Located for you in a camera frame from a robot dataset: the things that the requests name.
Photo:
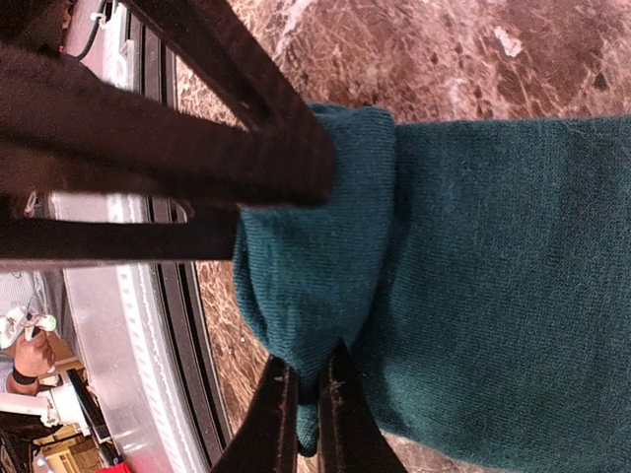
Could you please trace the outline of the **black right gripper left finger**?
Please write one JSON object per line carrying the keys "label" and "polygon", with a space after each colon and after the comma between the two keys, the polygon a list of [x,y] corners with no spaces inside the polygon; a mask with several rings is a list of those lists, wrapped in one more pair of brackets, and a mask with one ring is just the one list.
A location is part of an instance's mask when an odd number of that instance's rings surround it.
{"label": "black right gripper left finger", "polygon": [[299,381],[292,368],[271,356],[244,422],[212,467],[221,472],[295,472]]}

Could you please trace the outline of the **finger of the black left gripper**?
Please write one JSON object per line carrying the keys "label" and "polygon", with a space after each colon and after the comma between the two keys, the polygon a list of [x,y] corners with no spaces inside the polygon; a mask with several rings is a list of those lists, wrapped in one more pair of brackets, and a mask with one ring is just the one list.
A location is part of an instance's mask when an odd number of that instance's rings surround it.
{"label": "finger of the black left gripper", "polygon": [[180,113],[44,53],[59,1],[1,5],[1,189],[317,206],[335,151],[225,1],[133,1],[131,11],[213,90],[240,127]]}
{"label": "finger of the black left gripper", "polygon": [[206,208],[186,223],[116,224],[20,217],[1,197],[1,269],[52,271],[126,263],[230,260],[239,213]]}

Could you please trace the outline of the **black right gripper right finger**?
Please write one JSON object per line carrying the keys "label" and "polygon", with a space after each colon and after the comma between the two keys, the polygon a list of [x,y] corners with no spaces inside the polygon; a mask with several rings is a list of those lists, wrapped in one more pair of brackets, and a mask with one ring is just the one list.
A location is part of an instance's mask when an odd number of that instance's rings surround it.
{"label": "black right gripper right finger", "polygon": [[320,372],[318,428],[320,472],[406,471],[374,419],[349,351],[342,342]]}

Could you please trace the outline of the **dark green sock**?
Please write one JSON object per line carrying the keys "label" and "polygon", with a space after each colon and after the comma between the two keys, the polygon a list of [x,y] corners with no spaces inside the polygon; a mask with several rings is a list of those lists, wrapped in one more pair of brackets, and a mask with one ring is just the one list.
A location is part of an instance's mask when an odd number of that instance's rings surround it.
{"label": "dark green sock", "polygon": [[316,104],[329,202],[245,211],[240,311],[300,379],[348,344],[381,429],[517,472],[630,468],[630,120],[398,124]]}

